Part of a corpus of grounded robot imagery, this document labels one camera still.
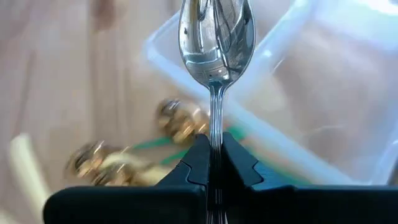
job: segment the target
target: clear plastic box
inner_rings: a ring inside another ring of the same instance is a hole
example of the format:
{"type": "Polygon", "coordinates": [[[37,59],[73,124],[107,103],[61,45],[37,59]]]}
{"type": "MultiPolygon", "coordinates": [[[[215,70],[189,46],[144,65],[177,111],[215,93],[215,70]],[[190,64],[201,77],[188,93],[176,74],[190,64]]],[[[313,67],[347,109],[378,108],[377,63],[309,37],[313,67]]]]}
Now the clear plastic box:
{"type": "MultiPolygon", "coordinates": [[[[398,156],[398,6],[375,2],[297,0],[276,22],[266,13],[272,1],[251,1],[256,51],[224,108],[276,169],[316,184],[389,180],[398,156]]],[[[147,58],[206,100],[183,66],[177,29],[178,14],[149,37],[147,58]]]]}

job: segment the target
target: wooden surface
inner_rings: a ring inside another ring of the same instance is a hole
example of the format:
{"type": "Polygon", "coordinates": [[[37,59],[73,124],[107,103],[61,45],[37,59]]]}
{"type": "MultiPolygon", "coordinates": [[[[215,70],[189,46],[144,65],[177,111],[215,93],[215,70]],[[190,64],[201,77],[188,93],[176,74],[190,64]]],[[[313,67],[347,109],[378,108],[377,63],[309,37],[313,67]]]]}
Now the wooden surface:
{"type": "Polygon", "coordinates": [[[174,2],[157,0],[0,1],[0,210],[31,223],[6,164],[18,133],[32,136],[53,190],[64,186],[65,161],[83,143],[160,136],[148,111],[179,92],[153,79],[140,54],[175,11],[174,2]]]}

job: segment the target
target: green strip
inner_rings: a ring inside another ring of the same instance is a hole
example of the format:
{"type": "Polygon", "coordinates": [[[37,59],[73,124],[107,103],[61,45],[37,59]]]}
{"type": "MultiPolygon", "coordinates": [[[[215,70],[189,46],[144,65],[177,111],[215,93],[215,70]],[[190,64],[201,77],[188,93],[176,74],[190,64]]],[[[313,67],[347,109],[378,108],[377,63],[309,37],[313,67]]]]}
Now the green strip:
{"type": "Polygon", "coordinates": [[[160,164],[161,165],[169,165],[171,162],[173,162],[176,159],[182,159],[186,155],[187,152],[188,152],[188,149],[186,149],[184,151],[181,151],[181,152],[178,152],[176,154],[173,154],[173,155],[165,158],[164,160],[162,160],[160,162],[160,164]]]}
{"type": "Polygon", "coordinates": [[[275,168],[275,166],[273,166],[272,164],[270,164],[262,159],[259,159],[259,161],[262,162],[266,167],[271,168],[277,174],[285,177],[287,179],[287,181],[289,181],[289,183],[292,185],[309,185],[309,184],[311,184],[309,180],[304,179],[302,177],[297,177],[296,175],[294,175],[291,172],[288,172],[286,170],[277,169],[277,168],[275,168]]]}
{"type": "Polygon", "coordinates": [[[153,141],[140,143],[140,144],[134,146],[133,149],[135,149],[135,150],[148,149],[148,148],[152,148],[152,147],[166,146],[166,145],[172,144],[172,143],[173,143],[173,141],[170,138],[162,137],[162,138],[155,139],[153,141]]]}
{"type": "Polygon", "coordinates": [[[226,130],[227,132],[232,134],[232,137],[235,138],[237,141],[242,141],[245,137],[246,134],[241,128],[238,128],[237,126],[230,126],[226,130]]]}

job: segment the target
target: spoon handle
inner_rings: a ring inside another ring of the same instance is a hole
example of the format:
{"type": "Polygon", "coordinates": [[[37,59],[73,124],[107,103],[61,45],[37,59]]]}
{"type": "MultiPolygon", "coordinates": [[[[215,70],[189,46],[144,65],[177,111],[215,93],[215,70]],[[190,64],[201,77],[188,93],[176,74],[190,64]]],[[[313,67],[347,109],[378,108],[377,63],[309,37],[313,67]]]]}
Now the spoon handle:
{"type": "Polygon", "coordinates": [[[223,193],[221,188],[221,145],[223,142],[223,97],[226,88],[210,86],[210,179],[207,224],[225,223],[223,193]]]}

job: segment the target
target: metal spoon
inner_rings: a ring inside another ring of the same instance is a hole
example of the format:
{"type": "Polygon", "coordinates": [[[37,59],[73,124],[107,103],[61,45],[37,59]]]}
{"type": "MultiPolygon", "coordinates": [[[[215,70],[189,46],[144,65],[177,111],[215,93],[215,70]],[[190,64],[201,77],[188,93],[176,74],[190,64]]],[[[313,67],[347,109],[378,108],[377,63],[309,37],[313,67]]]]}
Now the metal spoon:
{"type": "Polygon", "coordinates": [[[184,0],[178,41],[191,76],[210,90],[208,223],[224,223],[221,191],[223,96],[243,74],[254,51],[255,29],[248,0],[184,0]]]}

